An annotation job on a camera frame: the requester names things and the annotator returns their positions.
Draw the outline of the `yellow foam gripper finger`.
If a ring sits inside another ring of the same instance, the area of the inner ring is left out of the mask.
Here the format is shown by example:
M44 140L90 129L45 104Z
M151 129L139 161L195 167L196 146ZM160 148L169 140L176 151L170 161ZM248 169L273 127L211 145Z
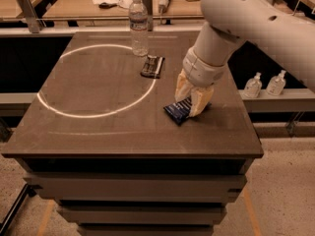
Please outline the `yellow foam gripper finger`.
M191 89L191 110L190 117L199 115L210 102L214 94L214 87L209 86L206 88L194 87Z
M175 89L175 101L181 101L190 95L190 91L193 88L193 85L187 79L186 73L184 70L180 72L177 77L176 89Z

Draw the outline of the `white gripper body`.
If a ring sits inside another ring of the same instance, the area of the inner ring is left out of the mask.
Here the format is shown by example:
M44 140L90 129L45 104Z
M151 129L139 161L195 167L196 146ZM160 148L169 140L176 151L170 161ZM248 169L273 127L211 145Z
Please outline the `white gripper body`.
M200 88L215 84L222 77L226 67L226 64L215 66L205 63L195 54L193 48L188 49L183 59L183 71L188 81Z

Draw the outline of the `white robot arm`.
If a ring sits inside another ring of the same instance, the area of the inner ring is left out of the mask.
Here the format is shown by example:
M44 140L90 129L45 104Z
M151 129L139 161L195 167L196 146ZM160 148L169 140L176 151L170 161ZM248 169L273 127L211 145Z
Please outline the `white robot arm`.
M231 54L244 41L256 44L304 84L315 86L315 25L276 9L270 0L201 0L205 23L188 49L175 100L192 100L199 115L211 100Z

